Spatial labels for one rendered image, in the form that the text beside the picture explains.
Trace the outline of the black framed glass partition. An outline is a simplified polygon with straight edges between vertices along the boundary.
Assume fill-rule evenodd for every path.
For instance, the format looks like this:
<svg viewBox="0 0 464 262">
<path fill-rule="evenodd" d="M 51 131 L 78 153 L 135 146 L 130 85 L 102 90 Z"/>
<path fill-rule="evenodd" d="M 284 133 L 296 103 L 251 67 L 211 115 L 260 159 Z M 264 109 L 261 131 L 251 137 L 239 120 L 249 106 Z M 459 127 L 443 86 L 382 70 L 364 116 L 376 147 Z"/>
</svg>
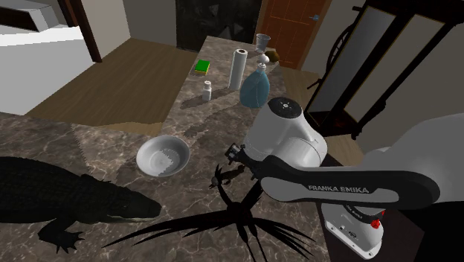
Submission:
<svg viewBox="0 0 464 262">
<path fill-rule="evenodd" d="M 456 25 L 464 23 L 464 0 L 366 0 L 358 15 L 335 40 L 326 73 L 313 83 L 315 92 L 303 111 L 308 123 L 322 136 L 350 135 L 386 107 L 387 99 Z M 415 16 L 434 20 L 441 28 L 360 119 L 346 107 L 381 59 Z"/>
</svg>

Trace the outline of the orange wooden door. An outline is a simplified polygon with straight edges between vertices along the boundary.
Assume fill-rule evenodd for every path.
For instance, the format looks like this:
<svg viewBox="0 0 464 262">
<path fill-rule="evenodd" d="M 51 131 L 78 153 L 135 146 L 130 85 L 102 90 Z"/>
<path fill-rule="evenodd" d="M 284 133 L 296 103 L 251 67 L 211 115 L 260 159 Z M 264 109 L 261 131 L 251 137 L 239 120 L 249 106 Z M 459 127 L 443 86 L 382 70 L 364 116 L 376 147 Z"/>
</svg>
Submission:
<svg viewBox="0 0 464 262">
<path fill-rule="evenodd" d="M 271 37 L 267 46 L 281 66 L 302 69 L 332 0 L 262 0 L 255 33 Z"/>
</svg>

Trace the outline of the black spiky plant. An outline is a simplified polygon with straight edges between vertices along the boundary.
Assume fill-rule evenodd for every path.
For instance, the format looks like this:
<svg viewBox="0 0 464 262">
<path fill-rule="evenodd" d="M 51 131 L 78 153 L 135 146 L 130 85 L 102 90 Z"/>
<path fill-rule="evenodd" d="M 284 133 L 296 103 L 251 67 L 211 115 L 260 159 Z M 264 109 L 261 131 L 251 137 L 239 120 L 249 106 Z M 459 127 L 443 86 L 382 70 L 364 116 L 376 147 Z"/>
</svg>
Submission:
<svg viewBox="0 0 464 262">
<path fill-rule="evenodd" d="M 224 173 L 222 169 L 216 167 L 213 178 L 216 180 L 215 187 L 218 189 L 220 197 L 226 204 L 225 210 L 196 214 L 189 217 L 181 217 L 156 223 L 116 239 L 112 241 L 110 245 L 148 233 L 151 235 L 144 238 L 142 242 L 183 230 L 187 230 L 187 235 L 190 236 L 209 229 L 218 230 L 229 225 L 235 225 L 238 235 L 245 244 L 249 244 L 249 235 L 255 237 L 256 241 L 259 243 L 260 239 L 257 230 L 262 229 L 267 234 L 277 238 L 280 242 L 295 250 L 304 258 L 308 258 L 312 254 L 305 247 L 306 243 L 299 238 L 302 236 L 309 239 L 310 236 L 283 223 L 253 216 L 251 209 L 263 193 L 263 189 L 259 182 L 253 185 L 242 201 L 235 202 L 230 199 L 222 187 L 223 176 Z"/>
</svg>

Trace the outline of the dark black cabinet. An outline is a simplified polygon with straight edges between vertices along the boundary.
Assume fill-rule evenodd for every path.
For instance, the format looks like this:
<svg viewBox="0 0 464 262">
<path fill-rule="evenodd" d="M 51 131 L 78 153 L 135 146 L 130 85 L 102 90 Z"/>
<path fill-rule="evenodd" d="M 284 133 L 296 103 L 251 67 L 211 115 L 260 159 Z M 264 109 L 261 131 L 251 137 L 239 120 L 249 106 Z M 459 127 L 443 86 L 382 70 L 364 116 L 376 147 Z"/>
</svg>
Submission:
<svg viewBox="0 0 464 262">
<path fill-rule="evenodd" d="M 176 47 L 200 51 L 207 36 L 254 41 L 262 0 L 175 0 Z"/>
</svg>

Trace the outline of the small dark brown figure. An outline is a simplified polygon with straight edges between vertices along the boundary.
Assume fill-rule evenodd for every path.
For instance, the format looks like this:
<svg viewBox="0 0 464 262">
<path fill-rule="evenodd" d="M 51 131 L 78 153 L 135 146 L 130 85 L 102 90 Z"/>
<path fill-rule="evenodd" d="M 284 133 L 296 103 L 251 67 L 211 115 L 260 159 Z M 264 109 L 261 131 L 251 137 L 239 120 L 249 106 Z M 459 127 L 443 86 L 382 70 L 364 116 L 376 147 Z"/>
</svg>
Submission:
<svg viewBox="0 0 464 262">
<path fill-rule="evenodd" d="M 239 165 L 234 170 L 229 170 L 226 172 L 222 172 L 222 169 L 219 166 L 216 166 L 214 176 L 211 179 L 211 184 L 209 189 L 214 188 L 218 185 L 228 185 L 231 183 L 231 180 L 237 177 L 239 174 L 243 173 L 245 170 L 245 166 L 243 164 Z"/>
</svg>

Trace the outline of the blue spray bottle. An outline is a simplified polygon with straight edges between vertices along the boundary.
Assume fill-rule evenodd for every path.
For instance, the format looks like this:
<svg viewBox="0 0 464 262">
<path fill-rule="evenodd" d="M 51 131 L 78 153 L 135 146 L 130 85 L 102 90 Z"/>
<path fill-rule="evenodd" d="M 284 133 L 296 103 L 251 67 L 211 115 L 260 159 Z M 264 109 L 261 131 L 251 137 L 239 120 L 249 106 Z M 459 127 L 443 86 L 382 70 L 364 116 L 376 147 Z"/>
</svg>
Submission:
<svg viewBox="0 0 464 262">
<path fill-rule="evenodd" d="M 239 101 L 243 106 L 260 108 L 266 103 L 270 83 L 265 70 L 266 64 L 259 63 L 256 71 L 244 80 L 239 93 Z"/>
</svg>

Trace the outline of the white bowl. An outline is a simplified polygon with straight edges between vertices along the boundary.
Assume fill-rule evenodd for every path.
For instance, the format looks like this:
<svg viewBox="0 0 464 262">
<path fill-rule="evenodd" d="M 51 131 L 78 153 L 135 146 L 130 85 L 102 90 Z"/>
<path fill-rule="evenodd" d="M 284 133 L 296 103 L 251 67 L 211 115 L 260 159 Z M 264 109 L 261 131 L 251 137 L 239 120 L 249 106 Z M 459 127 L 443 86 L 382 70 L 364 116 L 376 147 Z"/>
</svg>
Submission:
<svg viewBox="0 0 464 262">
<path fill-rule="evenodd" d="M 136 164 L 148 176 L 172 176 L 185 168 L 190 148 L 181 138 L 160 135 L 144 142 L 138 149 Z"/>
</svg>

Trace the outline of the black crocodile figure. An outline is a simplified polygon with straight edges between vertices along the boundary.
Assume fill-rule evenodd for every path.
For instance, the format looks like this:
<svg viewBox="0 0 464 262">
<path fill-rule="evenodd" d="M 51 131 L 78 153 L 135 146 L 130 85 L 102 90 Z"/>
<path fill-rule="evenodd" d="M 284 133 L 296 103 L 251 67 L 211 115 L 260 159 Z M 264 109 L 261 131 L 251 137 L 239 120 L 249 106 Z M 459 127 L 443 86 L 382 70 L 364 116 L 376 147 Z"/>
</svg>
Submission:
<svg viewBox="0 0 464 262">
<path fill-rule="evenodd" d="M 0 156 L 0 223 L 45 222 L 39 239 L 67 252 L 80 241 L 75 222 L 130 223 L 154 220 L 162 205 L 143 194 L 54 164 Z"/>
</svg>

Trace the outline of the clear glass cup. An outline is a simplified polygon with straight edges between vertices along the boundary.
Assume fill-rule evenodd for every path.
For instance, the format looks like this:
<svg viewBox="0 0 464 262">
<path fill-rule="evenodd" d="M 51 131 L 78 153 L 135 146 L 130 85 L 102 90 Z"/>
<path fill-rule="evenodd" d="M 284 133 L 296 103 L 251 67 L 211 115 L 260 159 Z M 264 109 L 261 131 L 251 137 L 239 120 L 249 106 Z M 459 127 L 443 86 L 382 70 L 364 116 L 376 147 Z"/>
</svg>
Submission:
<svg viewBox="0 0 464 262">
<path fill-rule="evenodd" d="M 258 33 L 256 35 L 255 51 L 259 53 L 264 53 L 270 39 L 270 36 L 263 33 Z"/>
</svg>

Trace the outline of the white paper towel roll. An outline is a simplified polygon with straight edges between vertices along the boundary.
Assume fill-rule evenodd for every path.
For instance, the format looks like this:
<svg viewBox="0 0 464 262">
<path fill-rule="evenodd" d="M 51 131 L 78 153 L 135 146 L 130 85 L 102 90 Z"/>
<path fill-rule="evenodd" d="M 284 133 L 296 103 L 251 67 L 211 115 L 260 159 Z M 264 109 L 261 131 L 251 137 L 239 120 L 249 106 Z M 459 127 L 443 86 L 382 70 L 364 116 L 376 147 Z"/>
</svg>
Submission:
<svg viewBox="0 0 464 262">
<path fill-rule="evenodd" d="M 239 48 L 234 51 L 231 62 L 231 72 L 228 82 L 229 89 L 238 90 L 240 88 L 247 57 L 248 52 L 245 49 Z"/>
</svg>

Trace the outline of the dark robot stand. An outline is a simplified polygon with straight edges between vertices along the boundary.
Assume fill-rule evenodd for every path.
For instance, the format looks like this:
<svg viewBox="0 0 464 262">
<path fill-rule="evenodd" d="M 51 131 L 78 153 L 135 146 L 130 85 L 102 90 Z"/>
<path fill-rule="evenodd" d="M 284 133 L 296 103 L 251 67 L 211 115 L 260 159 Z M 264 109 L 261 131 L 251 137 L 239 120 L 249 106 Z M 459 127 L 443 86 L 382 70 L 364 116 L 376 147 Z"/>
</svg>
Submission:
<svg viewBox="0 0 464 262">
<path fill-rule="evenodd" d="M 331 262 L 464 262 L 464 202 L 444 202 L 418 211 L 389 209 L 382 222 L 381 249 L 370 260 L 323 228 Z"/>
</svg>

